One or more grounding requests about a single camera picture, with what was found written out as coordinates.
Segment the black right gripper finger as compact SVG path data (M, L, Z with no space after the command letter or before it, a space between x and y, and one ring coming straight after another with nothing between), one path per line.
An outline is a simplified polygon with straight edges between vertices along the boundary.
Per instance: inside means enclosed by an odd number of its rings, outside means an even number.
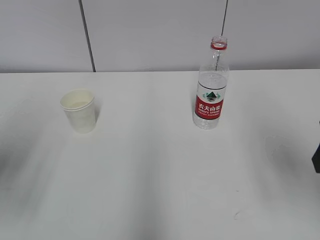
M313 154L311 161L316 173L320 173L320 145L317 147L315 153Z

